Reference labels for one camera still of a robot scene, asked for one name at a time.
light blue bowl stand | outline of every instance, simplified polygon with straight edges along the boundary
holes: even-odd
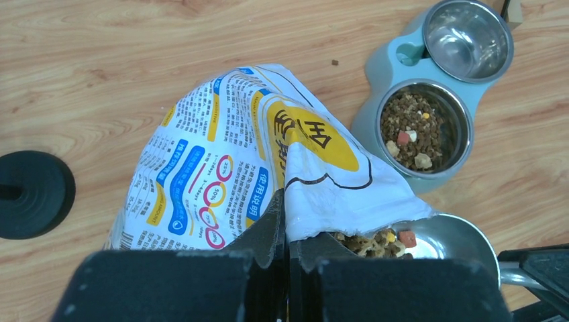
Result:
[[[382,99],[395,86],[410,80],[425,80],[447,87],[465,104],[466,109],[474,120],[476,108],[482,96],[497,80],[483,84],[462,82],[444,72],[431,58],[421,59],[425,44],[423,41],[423,22],[425,11],[417,16],[399,36],[378,48],[366,63],[366,76],[370,83],[370,97],[352,122],[351,132],[360,143],[372,154],[378,156],[390,165],[394,160],[380,149],[378,138],[378,108]],[[400,172],[416,194],[428,193],[445,184],[453,177],[460,167],[447,175],[422,179],[407,176]]]

food bowl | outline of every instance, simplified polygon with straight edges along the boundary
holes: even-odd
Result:
[[[425,48],[450,76],[467,83],[501,77],[513,59],[505,21],[484,3],[446,0],[434,5],[423,24]]]
[[[426,98],[431,106],[436,106],[435,114],[437,117],[444,121],[440,134],[442,137],[442,162],[433,164],[433,167],[428,170],[415,171],[405,167],[391,156],[382,138],[380,120],[384,107],[391,97],[402,93],[419,94]],[[376,122],[378,124],[377,141],[382,152],[380,157],[404,176],[424,180],[447,180],[462,167],[472,150],[474,125],[469,112],[462,100],[453,94],[449,88],[432,80],[413,79],[393,87],[380,102]]]
[[[448,214],[393,225],[395,231],[410,230],[417,245],[407,248],[413,258],[461,259],[481,263],[500,286],[496,254],[486,236],[471,222]]]

yellow label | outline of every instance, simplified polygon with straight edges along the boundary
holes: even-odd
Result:
[[[154,208],[148,216],[146,223],[153,226],[158,226],[162,216],[164,215],[164,210],[166,210],[166,195],[164,194],[164,188],[159,183],[156,183],[156,202],[154,203]]]
[[[170,109],[170,111],[168,111],[168,114],[166,114],[166,117],[162,121],[162,126],[164,126],[164,127],[168,126],[168,124],[170,123],[170,121],[174,117],[175,111],[176,111],[176,106],[172,106],[172,108]]]
[[[253,219],[245,218],[245,228],[251,227],[251,225],[253,225],[254,223],[255,222],[253,221]]]
[[[360,168],[346,139],[328,121],[310,111],[276,101],[268,108],[267,128],[280,187],[285,184],[289,146],[297,142],[332,166],[347,171],[358,171]]]
[[[251,102],[251,117],[253,119],[253,129],[255,131],[255,138],[257,140],[257,149],[259,151],[259,157],[265,160],[265,149],[263,148],[263,142],[261,140],[261,131],[259,130],[259,121],[258,121],[258,112],[259,112],[259,102],[263,98],[263,94],[260,92],[255,93],[253,95],[253,99]]]
[[[211,119],[209,120],[209,131],[207,132],[207,140],[215,141],[215,133],[217,133],[217,124],[219,123],[219,95],[213,95],[213,108],[211,109]]]

wooden floor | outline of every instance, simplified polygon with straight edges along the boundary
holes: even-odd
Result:
[[[163,107],[217,72],[278,62],[349,126],[368,96],[367,57],[435,2],[0,2],[0,155],[53,153],[77,183],[54,231],[0,240],[0,321],[51,315],[103,245]],[[478,108],[472,156],[422,196],[473,221],[497,252],[569,242],[569,1],[523,0],[523,13],[513,64]],[[511,309],[535,301],[503,290]]]

dry kibble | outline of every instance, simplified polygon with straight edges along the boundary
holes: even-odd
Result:
[[[389,154],[403,166],[425,171],[444,163],[443,119],[435,113],[439,104],[420,94],[400,93],[391,97],[380,117],[380,132]],[[416,157],[424,154],[429,157]]]
[[[405,133],[409,134],[409,139],[411,140],[411,142],[417,141],[417,131],[407,130],[405,131]]]
[[[397,157],[397,154],[399,154],[399,148],[397,147],[395,142],[388,141],[385,145],[387,146],[387,151],[389,151],[389,154],[391,154],[393,158]]]
[[[393,229],[384,229],[376,233],[372,238],[367,237],[348,237],[341,233],[333,236],[346,248],[356,255],[365,258],[408,258],[405,242],[398,240]]]
[[[400,231],[397,234],[399,240],[405,245],[407,248],[413,248],[417,245],[417,239],[415,237],[415,233],[412,231]]]
[[[419,153],[415,157],[415,166],[419,169],[428,169],[433,166],[431,157],[424,153]]]
[[[395,242],[395,234],[392,233],[391,231],[387,232],[387,241],[390,243]]]

